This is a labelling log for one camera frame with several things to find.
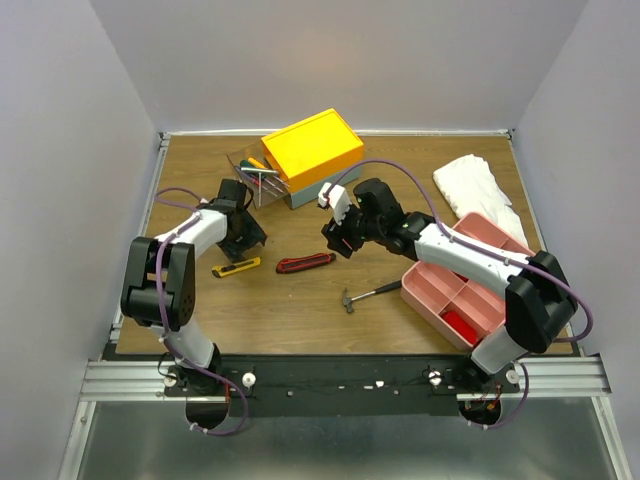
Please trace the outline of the yellow and grey drawer box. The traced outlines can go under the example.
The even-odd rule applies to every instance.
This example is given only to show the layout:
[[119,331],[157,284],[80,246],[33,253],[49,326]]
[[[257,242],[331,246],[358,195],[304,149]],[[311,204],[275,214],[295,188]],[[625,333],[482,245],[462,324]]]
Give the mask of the yellow and grey drawer box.
[[345,184],[359,177],[364,143],[333,108],[261,138],[266,158],[287,184],[286,203],[294,210],[317,199],[326,182]]

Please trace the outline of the orange screwdriver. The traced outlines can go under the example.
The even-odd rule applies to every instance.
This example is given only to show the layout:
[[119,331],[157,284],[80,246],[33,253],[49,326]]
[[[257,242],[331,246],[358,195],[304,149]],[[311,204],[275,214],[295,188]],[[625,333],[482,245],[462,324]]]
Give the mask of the orange screwdriver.
[[262,162],[258,161],[257,159],[253,158],[253,157],[249,157],[248,162],[253,165],[255,168],[259,168],[259,169],[268,169],[269,167],[267,167],[265,164],[263,164]]

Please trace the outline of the silver T-handle wrench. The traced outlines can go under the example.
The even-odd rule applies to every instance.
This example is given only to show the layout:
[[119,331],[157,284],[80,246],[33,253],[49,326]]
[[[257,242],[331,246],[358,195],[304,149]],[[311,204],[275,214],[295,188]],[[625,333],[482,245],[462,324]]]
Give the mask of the silver T-handle wrench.
[[[278,172],[276,170],[273,169],[259,169],[259,168],[255,168],[255,167],[247,167],[247,166],[241,166],[240,167],[240,171],[245,175],[248,176],[249,174],[253,174],[255,176],[257,176],[257,178],[259,179],[260,182],[265,182],[264,178],[268,178],[268,177],[278,177]],[[262,205],[262,197],[263,197],[263,192],[261,192],[258,188],[257,188],[257,194],[258,194],[258,205],[261,206]]]

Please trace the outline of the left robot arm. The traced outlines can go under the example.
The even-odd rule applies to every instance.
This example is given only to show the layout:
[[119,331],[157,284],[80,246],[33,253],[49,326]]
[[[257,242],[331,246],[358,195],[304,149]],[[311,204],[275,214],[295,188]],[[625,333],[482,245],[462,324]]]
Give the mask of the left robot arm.
[[194,318],[196,260],[216,246],[229,262],[241,263],[246,251],[266,243],[267,235],[248,211],[253,194],[246,184],[225,178],[214,198],[196,199],[196,205],[182,206],[189,217],[178,226],[131,242],[120,310],[156,332],[176,364],[189,369],[187,382],[197,393],[212,394],[223,383],[243,394],[245,386],[221,375],[219,348]]

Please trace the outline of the blue red screwdriver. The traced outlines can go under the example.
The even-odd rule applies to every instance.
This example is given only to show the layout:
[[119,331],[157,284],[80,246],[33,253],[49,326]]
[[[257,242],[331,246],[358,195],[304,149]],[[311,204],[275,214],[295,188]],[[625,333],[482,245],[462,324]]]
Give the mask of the blue red screwdriver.
[[282,191],[269,187],[265,182],[260,182],[258,178],[250,177],[249,182],[255,185],[261,192],[267,193],[275,198],[282,198],[284,196]]

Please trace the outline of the transparent smoky drawer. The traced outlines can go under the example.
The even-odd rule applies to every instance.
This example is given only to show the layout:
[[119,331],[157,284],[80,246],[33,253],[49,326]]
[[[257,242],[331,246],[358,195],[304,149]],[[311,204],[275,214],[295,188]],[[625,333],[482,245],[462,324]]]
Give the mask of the transparent smoky drawer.
[[[249,182],[249,178],[251,176],[245,176],[240,171],[240,162],[242,160],[247,160],[249,157],[253,157],[265,164],[270,169],[277,170],[279,172],[279,178],[284,182],[284,184],[280,184],[280,187],[284,190],[284,196],[282,198],[275,198],[264,193],[262,197],[262,205],[258,205],[257,187]],[[275,201],[283,200],[289,196],[289,184],[285,179],[284,173],[276,165],[276,161],[273,159],[272,155],[267,151],[266,147],[261,141],[254,142],[249,146],[228,154],[227,160],[230,164],[231,172],[237,177],[239,181],[241,181],[247,187],[249,191],[249,200],[256,209],[265,207]]]

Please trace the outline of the green handle screwdriver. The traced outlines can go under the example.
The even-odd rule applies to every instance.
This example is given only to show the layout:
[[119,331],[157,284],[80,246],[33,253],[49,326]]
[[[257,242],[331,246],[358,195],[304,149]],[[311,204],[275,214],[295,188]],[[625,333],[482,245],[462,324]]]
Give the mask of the green handle screwdriver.
[[[248,160],[242,160],[240,162],[240,167],[241,166],[247,166],[247,167],[254,167],[253,165],[251,165]],[[249,174],[249,176],[257,178],[257,176],[253,175],[253,174]],[[278,172],[278,177],[268,177],[268,178],[264,178],[264,181],[267,182],[267,185],[275,188],[277,190],[280,190],[282,192],[284,192],[284,190],[280,187],[280,184],[284,184],[284,182],[279,178],[279,172]]]

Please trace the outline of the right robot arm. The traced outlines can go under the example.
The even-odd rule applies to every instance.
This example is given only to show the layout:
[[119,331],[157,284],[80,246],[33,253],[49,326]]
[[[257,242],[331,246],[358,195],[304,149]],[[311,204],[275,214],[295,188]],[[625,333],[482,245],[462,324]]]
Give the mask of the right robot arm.
[[504,324],[454,367],[452,379],[459,388],[483,391],[505,366],[545,352],[578,309],[552,254],[507,251],[458,233],[434,216],[406,213],[378,178],[358,184],[353,192],[327,182],[318,205],[333,212],[322,234],[328,248],[343,257],[375,242],[392,254],[460,274],[504,300]]

